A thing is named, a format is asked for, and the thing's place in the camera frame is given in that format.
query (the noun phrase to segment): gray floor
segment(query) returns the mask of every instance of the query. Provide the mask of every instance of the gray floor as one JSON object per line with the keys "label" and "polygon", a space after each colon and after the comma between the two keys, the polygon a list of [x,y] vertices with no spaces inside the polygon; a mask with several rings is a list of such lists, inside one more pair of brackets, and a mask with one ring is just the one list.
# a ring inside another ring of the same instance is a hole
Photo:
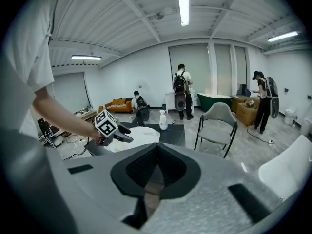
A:
{"label": "gray floor", "polygon": [[[199,118],[202,114],[203,111],[201,109],[195,108],[194,118],[192,120],[187,120],[186,118],[184,120],[180,120],[179,114],[176,113],[175,115],[174,111],[171,111],[168,115],[166,115],[169,124],[173,122],[175,117],[176,124],[184,124],[186,147],[190,148],[193,152]],[[159,115],[159,109],[152,109],[150,119],[146,123],[158,124]],[[114,116],[118,117],[121,122],[132,121],[129,118],[130,113],[115,113]],[[224,122],[217,120],[210,122],[210,124],[228,128],[229,131],[231,130],[230,126]],[[275,145],[269,146],[267,143],[249,135],[247,133],[247,127],[238,121],[238,130],[226,159],[234,161],[239,166],[242,166],[242,168],[244,166],[247,172],[256,171],[262,164],[270,161],[279,153],[287,149],[287,147],[289,147],[299,137],[299,129],[297,129],[297,127],[293,128],[284,124],[283,117],[278,117],[276,119],[269,118],[266,130],[262,135],[259,131],[255,131],[253,127],[249,128],[249,132],[266,142],[273,140]],[[70,136],[63,142],[62,145],[58,146],[58,151],[63,158],[67,158],[74,153],[80,153],[83,151],[83,145],[86,144],[86,141],[87,138],[84,137]],[[213,144],[203,140],[202,143],[200,143],[200,141],[198,142],[196,152],[204,152],[223,157],[225,151],[222,150],[222,147],[223,146],[219,144]],[[85,152],[83,155],[77,156],[77,158],[88,156],[90,156],[90,154]]]}

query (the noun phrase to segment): black pants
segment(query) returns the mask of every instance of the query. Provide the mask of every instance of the black pants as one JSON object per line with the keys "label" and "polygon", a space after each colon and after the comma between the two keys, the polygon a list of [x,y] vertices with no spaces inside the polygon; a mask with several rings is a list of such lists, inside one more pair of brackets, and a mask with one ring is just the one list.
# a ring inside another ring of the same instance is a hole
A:
{"label": "black pants", "polygon": [[[192,107],[192,98],[191,95],[188,93],[185,93],[186,95],[186,105],[185,105],[185,110],[186,110],[186,115],[187,117],[191,117],[191,107]],[[183,110],[179,111],[180,117],[184,117]]]}
{"label": "black pants", "polygon": [[136,114],[136,117],[135,117],[135,119],[132,121],[132,123],[134,123],[134,124],[137,124],[137,123],[138,123],[139,126],[143,126],[143,125],[144,125],[144,121],[143,121],[143,118],[142,118],[142,114],[141,114],[141,112],[140,112],[140,108],[139,108],[139,109],[136,109],[136,110],[134,111],[134,113]]}
{"label": "black pants", "polygon": [[255,118],[254,125],[258,127],[260,125],[261,119],[261,126],[260,130],[265,130],[265,126],[267,125],[268,118],[270,116],[270,100],[271,98],[264,98],[260,99],[260,105],[257,113],[257,117]]}

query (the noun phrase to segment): gray chair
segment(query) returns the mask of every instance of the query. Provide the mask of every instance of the gray chair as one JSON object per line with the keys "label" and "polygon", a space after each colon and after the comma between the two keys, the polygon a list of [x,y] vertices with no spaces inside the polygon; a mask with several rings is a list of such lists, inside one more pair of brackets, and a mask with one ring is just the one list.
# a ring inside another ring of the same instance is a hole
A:
{"label": "gray chair", "polygon": [[[221,121],[228,123],[229,125],[233,127],[232,132],[229,133],[228,131],[222,128],[212,126],[212,125],[208,125],[204,127],[204,121],[210,120],[210,119],[217,119],[217,120],[221,120]],[[200,142],[202,142],[203,139],[205,139],[212,143],[223,144],[224,145],[223,150],[227,145],[229,145],[223,157],[225,158],[232,145],[236,131],[237,131],[237,122],[232,115],[230,107],[227,104],[222,103],[222,102],[215,103],[206,113],[204,113],[200,117],[194,150],[196,150],[198,137],[200,137],[201,138]]]}

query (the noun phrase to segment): trash can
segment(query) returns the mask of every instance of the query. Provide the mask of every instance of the trash can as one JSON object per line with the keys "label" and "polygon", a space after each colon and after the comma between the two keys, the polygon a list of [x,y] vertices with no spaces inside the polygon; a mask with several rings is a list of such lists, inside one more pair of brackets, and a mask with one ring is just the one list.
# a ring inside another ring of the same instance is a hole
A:
{"label": "trash can", "polygon": [[312,125],[312,119],[310,118],[304,118],[301,129],[300,129],[300,134],[304,136],[308,136],[310,129]]}

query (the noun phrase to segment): black cable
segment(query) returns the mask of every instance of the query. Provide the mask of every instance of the black cable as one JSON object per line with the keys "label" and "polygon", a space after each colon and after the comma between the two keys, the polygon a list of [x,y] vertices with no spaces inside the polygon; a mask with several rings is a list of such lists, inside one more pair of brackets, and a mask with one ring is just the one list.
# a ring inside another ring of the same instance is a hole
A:
{"label": "black cable", "polygon": [[76,153],[76,154],[73,154],[73,155],[71,155],[70,157],[65,158],[65,159],[63,159],[63,160],[68,160],[68,159],[73,158],[74,156],[83,155],[83,154],[86,152],[86,150],[87,150],[87,148],[84,148],[84,150],[83,150],[81,153]]}
{"label": "black cable", "polygon": [[262,142],[264,142],[264,143],[267,143],[267,144],[273,144],[273,145],[275,145],[275,143],[274,143],[274,141],[273,141],[273,140],[271,140],[271,143],[270,143],[270,142],[267,142],[267,141],[264,141],[264,140],[260,139],[260,138],[259,138],[259,137],[257,137],[257,136],[252,135],[251,133],[249,133],[249,134],[250,134],[252,137],[257,138],[257,139],[261,140],[261,141],[262,141]]}

